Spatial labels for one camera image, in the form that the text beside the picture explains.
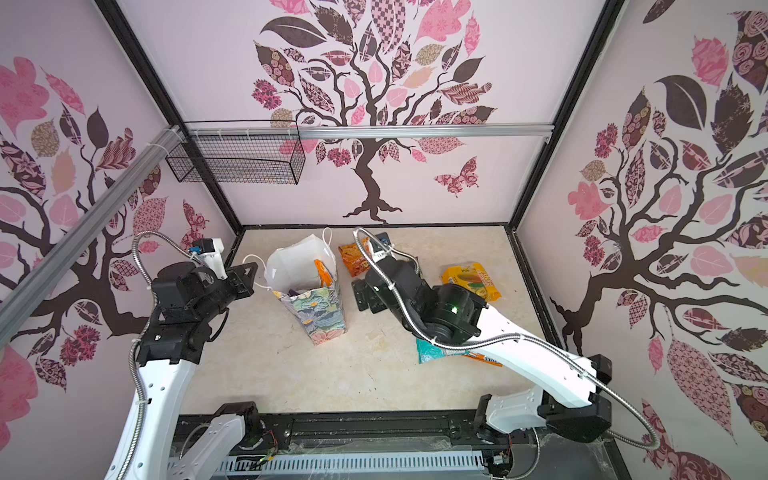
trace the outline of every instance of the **pink butterfly decal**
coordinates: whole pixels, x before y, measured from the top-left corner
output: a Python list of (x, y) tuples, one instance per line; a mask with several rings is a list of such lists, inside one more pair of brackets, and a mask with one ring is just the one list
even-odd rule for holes
[(469, 161), (464, 164), (462, 172), (458, 174), (458, 176), (438, 175), (435, 177), (435, 181), (441, 185), (447, 186), (448, 191), (458, 198), (458, 192), (464, 190), (462, 185), (466, 185), (467, 187), (478, 186), (478, 176), (475, 173), (475, 170), (478, 168), (476, 160), (477, 157), (470, 158)]
[(187, 223), (190, 224), (190, 229), (187, 230), (184, 238), (181, 239), (181, 246), (190, 248), (195, 240), (205, 237), (200, 230), (203, 230), (205, 224), (210, 222), (210, 220), (205, 220), (203, 214), (195, 213), (194, 208), (186, 200), (184, 200), (184, 216), (187, 218)]

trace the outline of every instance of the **wallpaper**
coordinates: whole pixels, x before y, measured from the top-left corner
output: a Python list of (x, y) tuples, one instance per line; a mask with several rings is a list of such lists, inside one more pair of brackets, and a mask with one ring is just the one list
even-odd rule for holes
[[(611, 358), (612, 385), (661, 438), (647, 454), (621, 446), (633, 478), (765, 476), (757, 3), (631, 4), (521, 227), (567, 348)], [(614, 427), (642, 432), (619, 409)]]
[[(48, 4), (55, 25), (39, 20), (40, 5), (16, 5), (0, 24), (7, 51), (0, 55), (0, 299), (144, 148), (158, 148), (147, 142), (164, 128), (97, 9), (75, 0)], [(106, 471), (133, 392), (131, 334), (151, 306), (130, 257), (132, 233), (229, 244), (232, 233), (204, 191), (176, 182), (164, 162), (156, 167), (2, 350), (3, 472), (42, 478), (63, 462), (82, 478)], [(152, 274), (172, 252), (154, 239), (140, 250)]]
[[(236, 17), (195, 3), (184, 24), (202, 38), (162, 35), (182, 24), (160, 26), (155, 5), (124, 8), (186, 119), (283, 126), (295, 118), (309, 129), (549, 122), (601, 7), (580, 3), (506, 2), (498, 15), (500, 4), (472, 0), (261, 0), (230, 4), (243, 13)], [(531, 37), (535, 48), (513, 46)], [(192, 60), (179, 48), (206, 53)], [(198, 74), (203, 65), (221, 75)], [(215, 93), (202, 98), (203, 89)], [(304, 141), (297, 186), (223, 189), (244, 223), (507, 221), (540, 145), (539, 137)], [(290, 158), (291, 142), (276, 147)], [(317, 207), (316, 198), (325, 201)]]

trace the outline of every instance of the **gift bag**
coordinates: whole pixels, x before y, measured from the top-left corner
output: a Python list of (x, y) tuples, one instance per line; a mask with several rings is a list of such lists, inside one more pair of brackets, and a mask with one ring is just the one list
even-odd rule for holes
[(309, 235), (290, 247), (275, 250), (264, 269), (267, 286), (299, 320), (315, 345), (346, 332), (336, 258), (329, 246), (330, 238), (325, 241), (325, 233), (323, 240)]

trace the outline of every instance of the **bag handle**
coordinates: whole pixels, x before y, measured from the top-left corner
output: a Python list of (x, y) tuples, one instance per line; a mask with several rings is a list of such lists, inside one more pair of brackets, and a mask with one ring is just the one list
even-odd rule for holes
[[(326, 230), (330, 232), (330, 235), (328, 236), (328, 241), (326, 242)], [(333, 230), (331, 230), (331, 227), (325, 227), (323, 228), (323, 243), (330, 248), (331, 247), (331, 240), (333, 240)]]
[[(248, 258), (250, 258), (250, 257), (256, 257), (257, 259), (261, 260), (261, 263), (264, 265), (264, 273), (266, 273), (266, 262), (264, 261), (263, 258), (259, 257), (255, 253), (248, 253), (245, 257), (243, 257), (243, 261), (240, 262), (240, 265), (245, 263), (245, 261), (248, 260)], [(264, 286), (261, 283), (258, 283), (256, 280), (253, 281), (253, 285), (260, 286), (261, 288), (263, 288), (265, 290), (272, 290), (271, 286)]]

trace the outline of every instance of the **wire basket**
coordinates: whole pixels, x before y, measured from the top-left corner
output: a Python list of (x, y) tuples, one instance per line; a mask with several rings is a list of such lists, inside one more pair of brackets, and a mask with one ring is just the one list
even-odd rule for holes
[[(296, 127), (295, 121), (281, 123)], [(190, 156), (194, 149), (186, 142), (166, 157), (180, 182), (298, 184), (306, 160), (298, 128), (279, 134), (192, 134), (188, 141), (197, 146), (201, 157)], [(207, 168), (201, 173), (193, 160), (202, 161)]]

